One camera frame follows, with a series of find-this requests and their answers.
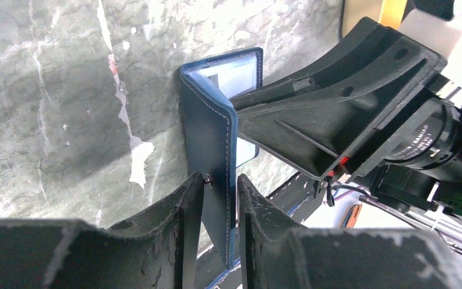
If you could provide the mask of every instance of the marble table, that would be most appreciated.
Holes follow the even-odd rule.
[[[107,228],[169,194],[187,177],[177,68],[260,46],[277,80],[337,43],[340,5],[0,0],[0,218]],[[261,152],[238,173],[268,194],[294,172]]]

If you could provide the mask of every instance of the wallet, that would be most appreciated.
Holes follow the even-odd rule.
[[[238,115],[229,101],[262,86],[263,50],[252,48],[180,67],[180,113],[189,172],[206,177],[202,219],[228,268],[233,267],[236,168],[258,155],[238,138]]]

